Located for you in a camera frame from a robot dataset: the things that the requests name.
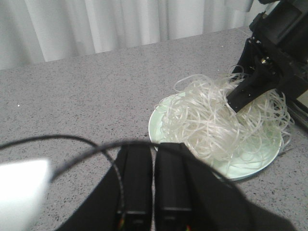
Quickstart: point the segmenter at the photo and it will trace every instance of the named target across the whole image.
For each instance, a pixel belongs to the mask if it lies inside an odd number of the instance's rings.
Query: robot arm
[[[250,29],[238,62],[249,77],[228,95],[229,105],[239,112],[271,89],[296,100],[308,90],[308,1],[281,0],[269,15],[258,14]]]

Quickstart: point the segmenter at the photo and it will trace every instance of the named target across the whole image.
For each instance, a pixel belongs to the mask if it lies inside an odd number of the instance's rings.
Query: wire
[[[30,137],[30,138],[26,138],[26,139],[22,139],[22,140],[17,140],[17,141],[12,141],[12,142],[0,145],[0,151],[5,149],[5,148],[13,147],[13,146],[16,146],[16,145],[19,145],[19,144],[23,144],[23,143],[27,143],[27,142],[39,141],[39,140],[50,140],[50,139],[78,140],[78,141],[82,141],[82,142],[88,143],[91,146],[93,146],[92,149],[89,149],[89,150],[81,153],[80,155],[73,157],[71,160],[67,161],[62,166],[57,168],[54,171],[54,173],[53,173],[53,176],[51,178],[51,182],[53,182],[60,175],[62,175],[64,172],[66,172],[67,170],[69,170],[73,166],[79,164],[83,160],[86,160],[86,159],[96,155],[99,152],[102,152],[106,156],[107,160],[112,164],[112,167],[114,167],[114,169],[115,169],[115,171],[117,173],[117,176],[118,176],[119,184],[121,185],[120,186],[120,193],[121,193],[121,204],[122,204],[122,217],[121,217],[121,220],[120,220],[120,223],[119,223],[119,227],[123,226],[123,224],[125,222],[125,215],[126,215],[126,212],[125,212],[125,201],[124,201],[124,188],[123,188],[123,182],[122,182],[121,176],[118,175],[119,171],[116,170],[117,167],[116,167],[116,165],[114,163],[114,160],[108,154],[107,151],[110,150],[110,149],[121,147],[121,146],[140,145],[140,146],[145,146],[145,147],[157,147],[157,148],[160,148],[162,150],[166,150],[166,151],[170,152],[173,155],[181,155],[186,160],[190,160],[190,161],[192,161],[193,163],[195,163],[197,165],[200,165],[202,167],[206,167],[206,168],[210,169],[218,178],[220,178],[220,180],[222,180],[227,186],[232,188],[239,195],[239,197],[243,200],[245,208],[246,208],[248,216],[249,216],[249,224],[250,224],[250,229],[249,230],[251,230],[251,231],[255,230],[255,220],[254,220],[254,216],[252,214],[252,211],[251,211],[251,209],[249,207],[249,204],[246,201],[245,196],[234,185],[234,183],[232,181],[227,179],[225,176],[223,176],[220,172],[218,172],[217,170],[215,170],[211,166],[209,166],[206,163],[198,160],[193,155],[191,155],[191,156],[190,155],[186,155],[186,153],[184,151],[175,150],[173,148],[164,146],[162,144],[151,143],[150,141],[117,141],[117,142],[111,142],[111,143],[106,143],[106,144],[102,144],[102,145],[97,145],[97,144],[93,143],[92,141],[89,141],[89,140],[87,140],[85,138],[81,138],[81,137],[78,137],[78,136],[71,136],[71,135],[45,135],[45,136]]]
[[[29,137],[29,138],[25,138],[21,140],[11,141],[11,142],[0,145],[0,151],[3,149],[9,148],[9,147],[20,145],[20,144],[25,144],[25,143],[34,142],[34,141],[52,140],[52,139],[76,140],[76,141],[87,143],[93,147],[98,147],[98,144],[88,139],[85,139],[83,137],[73,136],[73,135],[54,134],[54,135],[34,136],[34,137]],[[119,172],[118,167],[115,164],[114,159],[108,154],[107,150],[104,150],[101,152],[106,157],[106,159],[111,164],[111,167],[113,167],[116,172],[116,176],[117,176],[119,187],[120,187],[120,201],[121,201],[121,209],[123,211],[122,218],[124,219],[126,214],[125,214],[124,187],[123,187],[123,181],[122,181],[121,174]],[[58,176],[60,175],[53,174],[50,181],[53,182]]]
[[[117,147],[121,147],[121,146],[129,146],[129,145],[139,145],[139,146],[145,146],[145,147],[157,147],[157,148],[160,148],[162,150],[168,151],[173,155],[181,155],[185,159],[191,160],[191,161],[193,161],[193,163],[195,163],[197,165],[201,165],[202,167],[209,168],[218,178],[220,178],[220,180],[222,180],[227,186],[232,188],[239,195],[240,199],[242,199],[242,201],[244,202],[244,206],[245,206],[247,213],[248,213],[249,224],[250,224],[249,230],[250,231],[255,230],[255,220],[254,220],[254,216],[252,214],[252,211],[250,209],[250,206],[249,206],[248,202],[246,201],[245,196],[234,185],[234,183],[232,181],[227,179],[224,175],[222,175],[220,172],[218,172],[217,170],[215,170],[211,166],[209,166],[206,163],[198,160],[193,155],[192,156],[186,155],[186,153],[184,151],[175,150],[173,148],[166,147],[162,144],[151,143],[150,141],[117,141],[117,142],[102,144],[100,146],[94,147],[93,149],[90,149],[88,151],[81,153],[79,156],[76,156],[73,159],[71,159],[70,161],[63,164],[62,167],[58,168],[54,172],[53,178],[57,178],[59,175],[62,175],[64,172],[66,172],[67,170],[72,168],[74,165],[80,163],[84,159],[88,159],[88,158],[96,155],[98,152],[104,152],[104,151],[108,151],[108,150],[113,149],[113,148],[117,148]]]

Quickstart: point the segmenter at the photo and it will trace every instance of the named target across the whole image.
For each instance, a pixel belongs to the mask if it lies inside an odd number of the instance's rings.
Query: white object
[[[230,1],[0,0],[0,69],[246,26],[267,7]]]
[[[29,230],[51,176],[48,160],[0,165],[0,230]]]
[[[164,115],[164,111],[168,109],[170,102],[170,98],[167,97],[162,100],[162,103],[156,107],[153,111],[150,120],[149,120],[149,137],[152,142],[161,143],[161,142],[168,142],[168,140],[164,139],[164,136],[161,132],[162,126],[162,118]],[[265,157],[264,161],[260,162],[259,160],[252,159],[249,163],[243,161],[240,158],[234,159],[234,162],[237,163],[236,165],[230,165],[229,170],[226,172],[228,164],[226,162],[219,162],[215,161],[213,163],[213,168],[215,168],[220,173],[224,174],[227,178],[231,180],[241,180],[247,177],[250,177],[253,174],[261,171],[265,167],[267,167],[278,155],[280,150],[280,146],[282,143],[281,135],[277,139],[273,140],[272,145],[269,147],[268,145],[262,146],[260,150],[255,153],[259,155],[263,153]]]

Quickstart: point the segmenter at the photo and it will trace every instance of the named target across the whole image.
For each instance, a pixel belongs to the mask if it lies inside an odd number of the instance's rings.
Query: gray countertop
[[[219,77],[237,63],[247,28],[0,71],[0,143],[42,134],[74,134],[94,142],[148,139],[154,106],[191,74]],[[84,150],[74,141],[39,141],[2,151],[0,161],[48,157],[53,167]],[[266,169],[237,182],[247,198],[308,227],[308,140],[293,139]],[[64,174],[49,189],[33,230],[54,230],[109,168],[100,155]]]

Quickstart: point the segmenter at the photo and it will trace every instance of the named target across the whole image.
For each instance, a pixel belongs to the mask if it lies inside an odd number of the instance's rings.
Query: light green plate
[[[164,139],[164,136],[160,128],[162,126],[162,117],[164,115],[164,111],[168,109],[169,103],[170,103],[170,97],[165,98],[163,102],[158,107],[156,107],[156,109],[153,111],[150,117],[149,137],[151,139],[151,142],[156,142],[156,143],[168,142],[167,138]],[[249,161],[249,163],[247,163],[242,159],[237,158],[232,161],[234,164],[230,165],[228,171],[226,162],[216,161],[213,163],[213,167],[231,180],[241,180],[247,178],[249,176],[252,176],[253,174],[256,174],[260,170],[264,169],[276,158],[280,149],[281,142],[282,142],[282,137],[280,132],[275,135],[275,138],[273,140],[262,141],[264,145],[255,154],[256,156],[259,156],[261,152],[263,153],[263,156],[265,158],[262,162],[260,162],[257,158],[253,158],[252,160]],[[251,158],[251,155],[248,153],[246,154],[244,153],[243,156],[244,159]]]

